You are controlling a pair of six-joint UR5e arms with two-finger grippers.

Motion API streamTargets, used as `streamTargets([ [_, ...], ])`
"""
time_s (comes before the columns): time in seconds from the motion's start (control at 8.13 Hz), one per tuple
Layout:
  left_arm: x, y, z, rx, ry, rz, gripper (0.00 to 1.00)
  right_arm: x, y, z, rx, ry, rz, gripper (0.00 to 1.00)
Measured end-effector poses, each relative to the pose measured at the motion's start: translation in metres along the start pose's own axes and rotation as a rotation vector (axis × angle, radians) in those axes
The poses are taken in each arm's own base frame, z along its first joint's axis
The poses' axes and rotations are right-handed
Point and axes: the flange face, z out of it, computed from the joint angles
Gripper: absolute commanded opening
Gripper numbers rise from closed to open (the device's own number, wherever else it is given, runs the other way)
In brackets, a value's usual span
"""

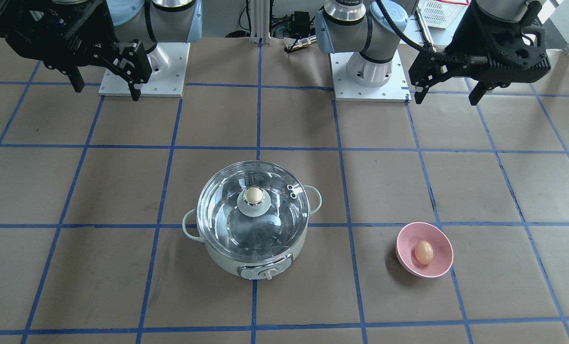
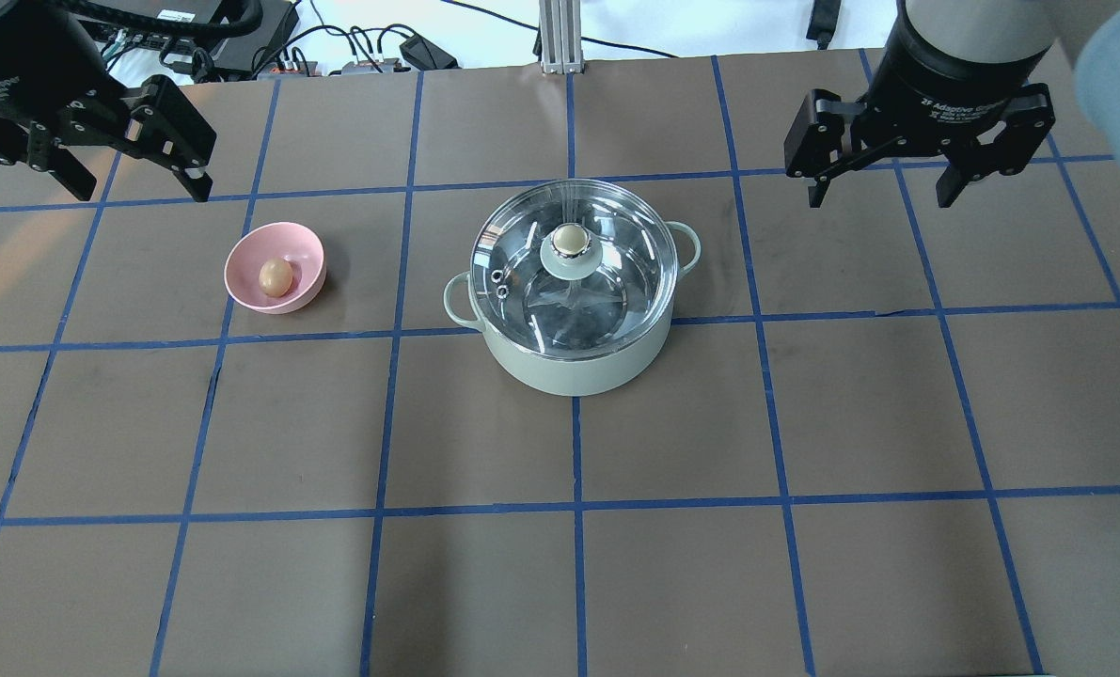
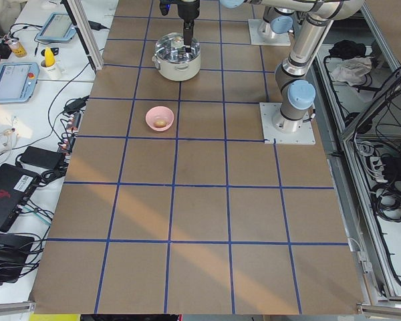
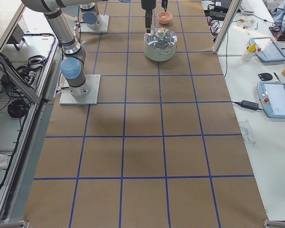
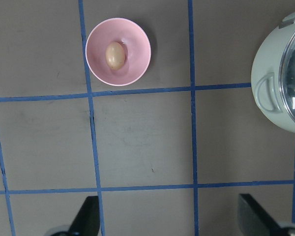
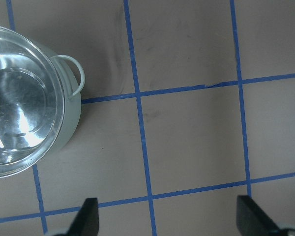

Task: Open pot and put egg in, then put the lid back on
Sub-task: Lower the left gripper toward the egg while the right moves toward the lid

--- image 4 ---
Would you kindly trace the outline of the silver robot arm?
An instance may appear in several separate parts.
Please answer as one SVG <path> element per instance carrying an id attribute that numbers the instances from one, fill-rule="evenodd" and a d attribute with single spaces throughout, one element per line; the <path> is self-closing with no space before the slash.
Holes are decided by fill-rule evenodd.
<path id="1" fill-rule="evenodd" d="M 99 19 L 99 12 L 96 9 L 96 0 L 94 2 L 88 2 L 87 4 L 79 4 L 79 8 L 82 12 L 82 19 L 84 23 L 88 25 L 96 24 Z M 156 8 L 156 0 L 142 0 L 141 8 L 145 10 L 145 28 L 147 33 L 151 29 L 152 25 L 152 11 Z"/>
<path id="2" fill-rule="evenodd" d="M 23 0 L 29 9 L 42 12 L 50 27 L 62 45 L 66 56 L 61 62 L 60 70 L 69 85 L 73 96 L 82 96 L 91 91 L 91 85 L 86 81 L 84 63 L 86 51 L 75 38 L 63 15 L 62 8 L 79 5 L 84 22 L 92 25 L 97 22 L 96 0 Z"/>

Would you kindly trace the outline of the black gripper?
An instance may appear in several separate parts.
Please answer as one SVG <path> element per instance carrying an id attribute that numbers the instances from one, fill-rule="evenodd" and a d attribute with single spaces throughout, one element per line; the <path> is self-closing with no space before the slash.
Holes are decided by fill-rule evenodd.
<path id="1" fill-rule="evenodd" d="M 161 1 L 161 7 L 166 12 L 168 7 L 168 0 Z M 156 8 L 156 0 L 141 0 L 141 7 L 145 11 L 145 28 L 146 33 L 151 32 L 152 25 L 152 10 Z"/>

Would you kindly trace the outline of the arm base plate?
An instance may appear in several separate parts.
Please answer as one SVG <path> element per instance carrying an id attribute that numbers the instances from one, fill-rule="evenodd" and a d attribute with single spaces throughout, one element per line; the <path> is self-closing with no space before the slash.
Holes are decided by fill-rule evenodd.
<path id="1" fill-rule="evenodd" d="M 107 33 L 109 15 L 84 15 L 80 22 L 81 33 Z"/>
<path id="2" fill-rule="evenodd" d="M 85 75 L 86 81 L 80 87 L 71 87 L 64 82 L 59 104 L 60 105 L 96 105 L 99 95 L 101 75 Z"/>

